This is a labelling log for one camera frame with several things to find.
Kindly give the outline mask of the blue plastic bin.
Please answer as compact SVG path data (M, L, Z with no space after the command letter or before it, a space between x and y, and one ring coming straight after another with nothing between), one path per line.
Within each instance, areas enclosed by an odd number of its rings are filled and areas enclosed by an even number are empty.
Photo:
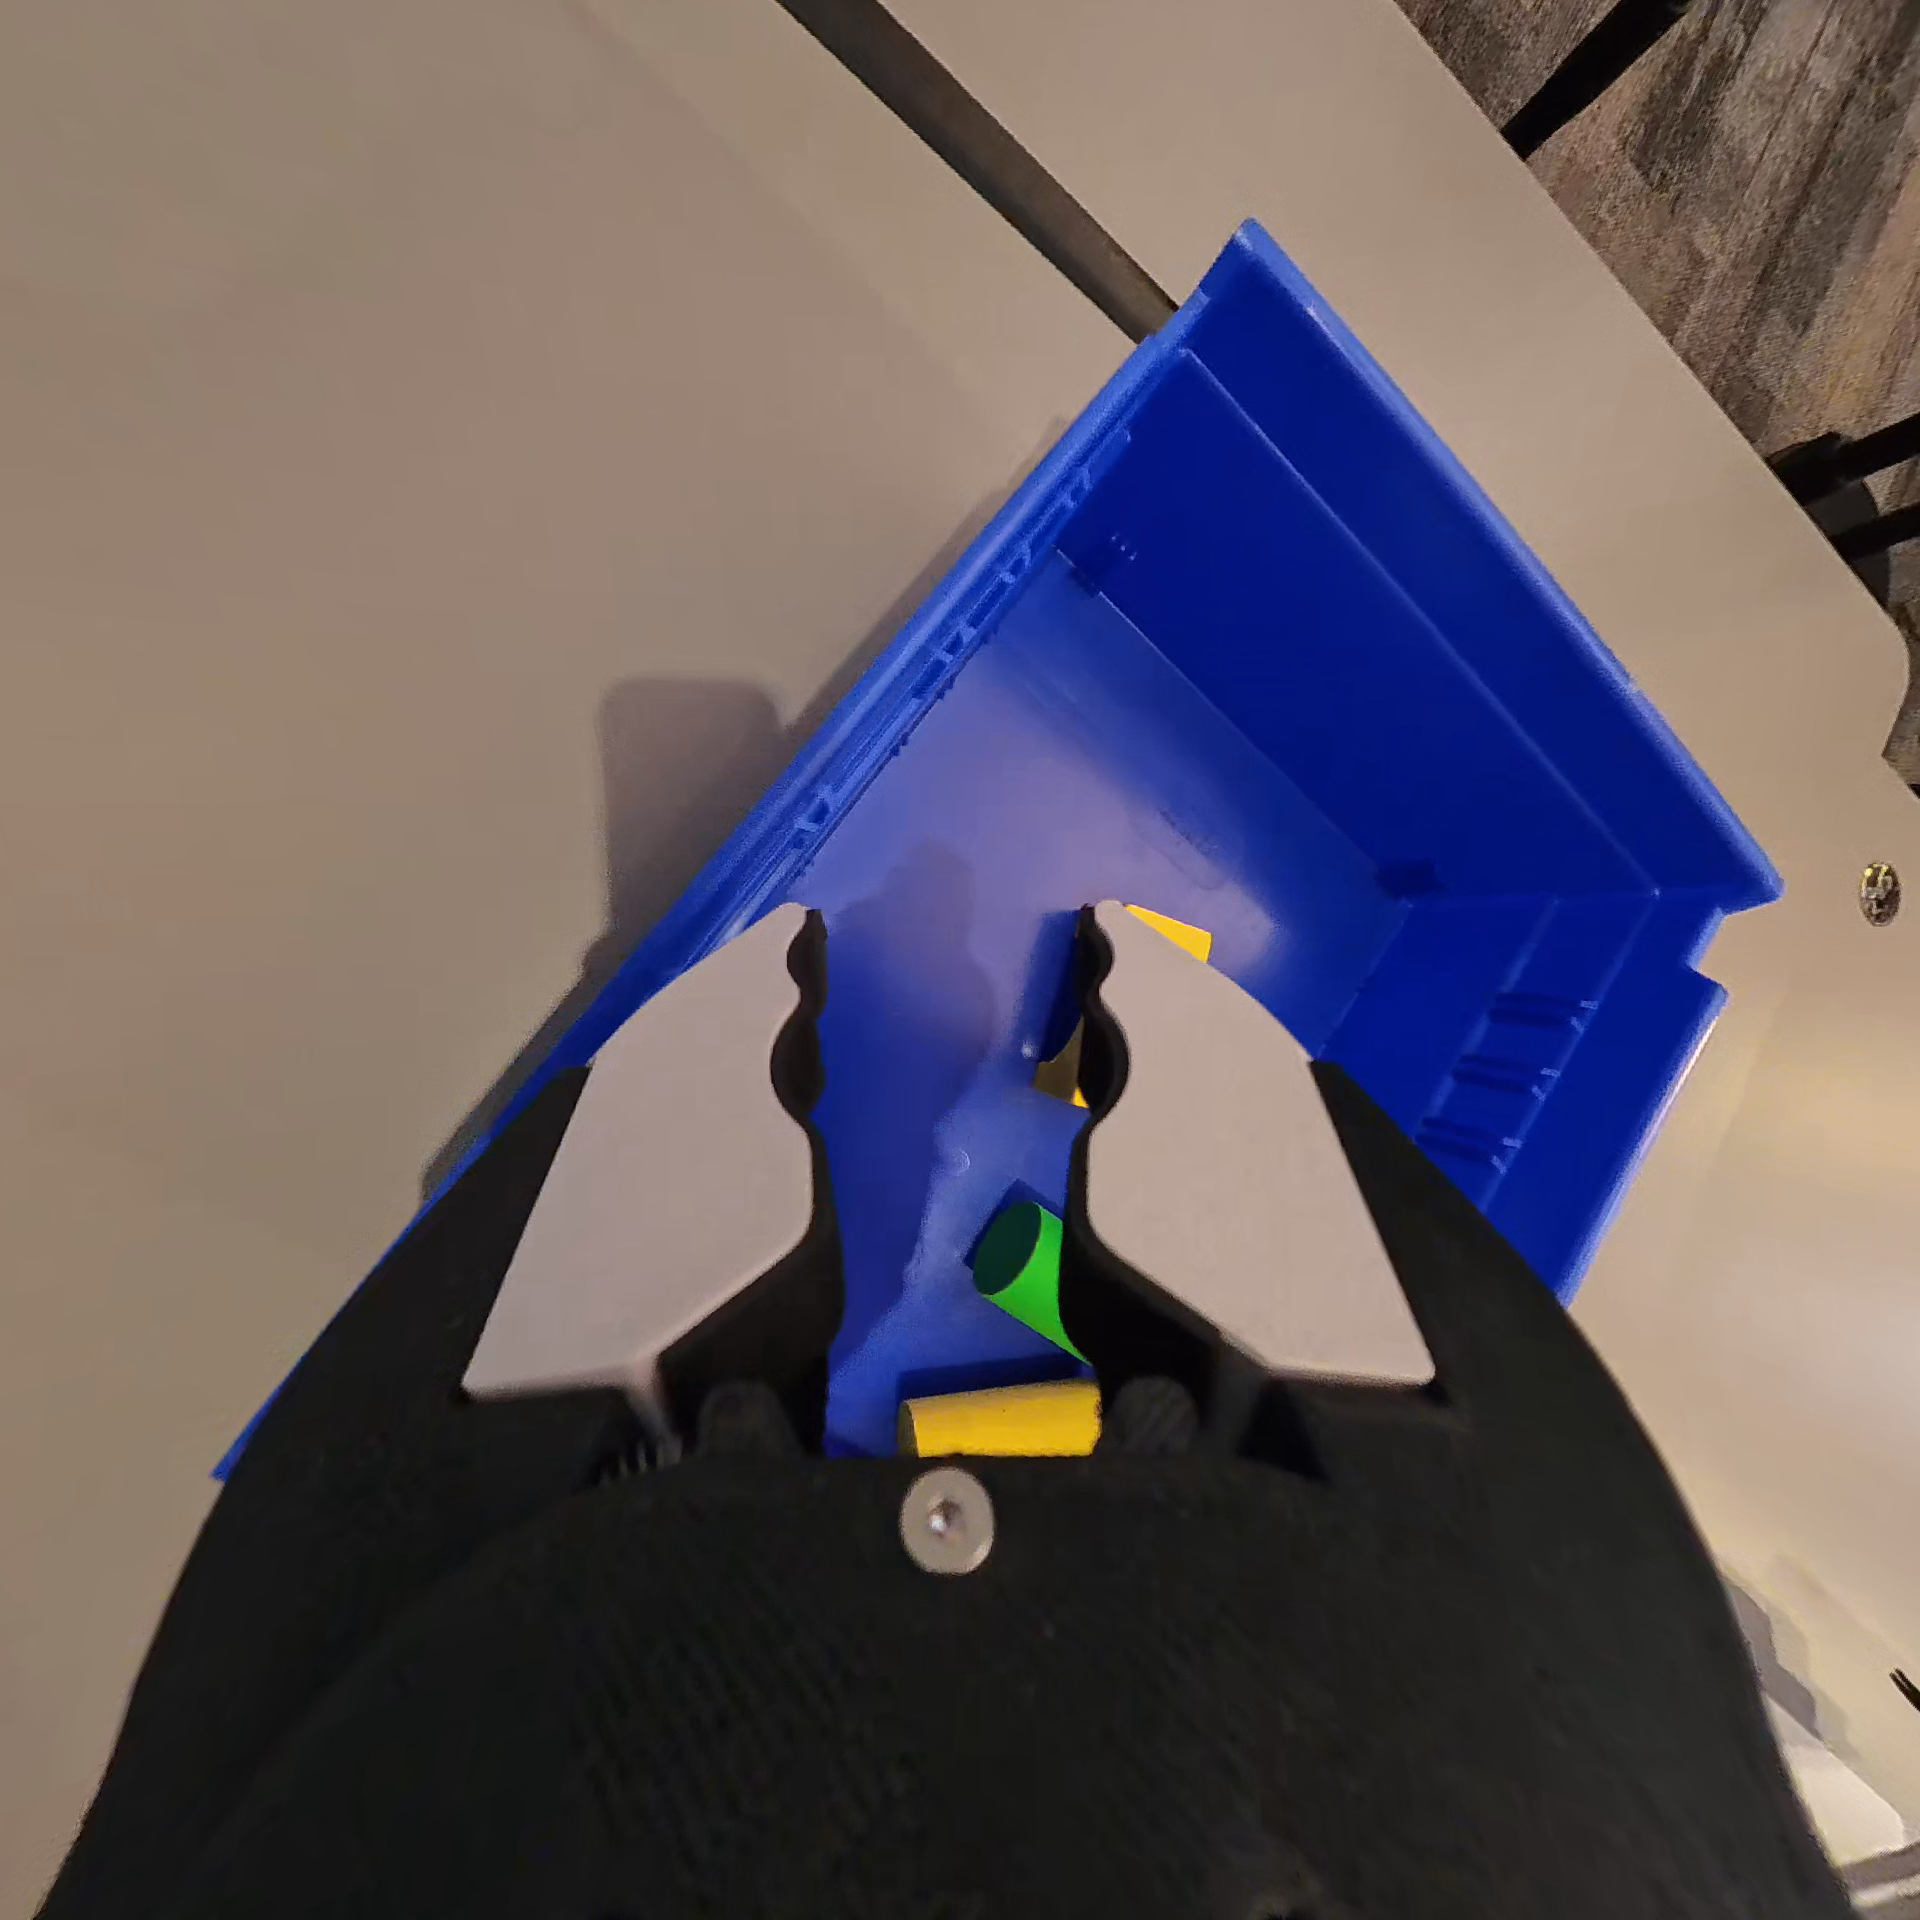
M1571 1302L1783 891L1667 721L1278 245L1177 316L854 676L428 1188L709 948L822 915L848 1319L828 1447L1041 1344L964 1280L1057 1208L1072 923L1116 897L1344 1069Z

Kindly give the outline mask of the yellow cylinder block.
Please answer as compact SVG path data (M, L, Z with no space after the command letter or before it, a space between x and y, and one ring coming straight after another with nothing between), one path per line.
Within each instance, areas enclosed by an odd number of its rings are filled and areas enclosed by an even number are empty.
M1091 1456L1101 1430L1093 1381L1011 1383L904 1399L896 1414L900 1456Z

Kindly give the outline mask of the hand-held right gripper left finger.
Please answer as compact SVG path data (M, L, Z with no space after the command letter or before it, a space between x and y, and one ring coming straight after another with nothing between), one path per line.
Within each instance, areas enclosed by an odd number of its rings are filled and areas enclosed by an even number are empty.
M828 1400L843 1246L819 1032L824 917L781 902L599 1046L464 1390L612 1388L702 1406L724 1383Z

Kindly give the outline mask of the green cylinder block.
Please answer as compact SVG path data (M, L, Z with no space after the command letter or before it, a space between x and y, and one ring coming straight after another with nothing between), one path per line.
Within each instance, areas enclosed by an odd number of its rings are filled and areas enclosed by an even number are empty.
M981 1297L1080 1359L1063 1317L1063 1251L1063 1221L1037 1199L1012 1197L976 1237L967 1271Z

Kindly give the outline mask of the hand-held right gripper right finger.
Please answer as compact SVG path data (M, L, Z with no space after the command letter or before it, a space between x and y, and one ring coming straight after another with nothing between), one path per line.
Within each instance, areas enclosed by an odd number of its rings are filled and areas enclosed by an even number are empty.
M1435 1364L1312 1057L1117 901L1073 927L1078 1091L1063 1324L1103 1392L1424 1390Z

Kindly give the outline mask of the black round-base floor stand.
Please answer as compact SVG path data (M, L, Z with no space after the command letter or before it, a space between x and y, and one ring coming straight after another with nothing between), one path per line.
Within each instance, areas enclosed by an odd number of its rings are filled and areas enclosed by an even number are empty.
M1873 473L1915 461L1918 412L1885 422L1868 433L1825 432L1767 455L1765 465L1795 503L1815 520L1839 560L1881 560L1895 545L1918 539L1918 503L1895 510L1873 504L1864 485ZM1864 503L1864 517L1829 523L1819 513L1825 503L1848 499Z

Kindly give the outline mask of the yellow arch block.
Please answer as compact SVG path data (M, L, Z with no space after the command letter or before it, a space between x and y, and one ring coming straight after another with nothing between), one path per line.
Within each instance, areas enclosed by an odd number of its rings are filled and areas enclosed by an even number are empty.
M1157 931L1161 939L1177 945L1199 964L1206 964L1212 960L1213 933L1209 927L1172 919L1141 902L1126 902L1125 911L1131 915L1139 923L1145 923L1151 931ZM1036 1069L1031 1073L1031 1087L1041 1092L1044 1096L1054 1096L1063 1103L1070 1103L1077 1111L1085 1111L1088 1095L1084 1091L1080 1078L1085 1022L1080 1017L1078 998L1068 997L1065 1011L1072 1015L1072 1022L1065 1028L1065 1036L1057 1043L1057 1046L1037 1057Z

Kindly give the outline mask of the black metal pole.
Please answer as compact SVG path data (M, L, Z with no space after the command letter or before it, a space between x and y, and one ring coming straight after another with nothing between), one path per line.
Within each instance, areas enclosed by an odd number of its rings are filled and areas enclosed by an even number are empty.
M1613 1L1511 111L1501 139L1526 159L1560 127L1609 92L1620 78L1681 22L1696 1Z

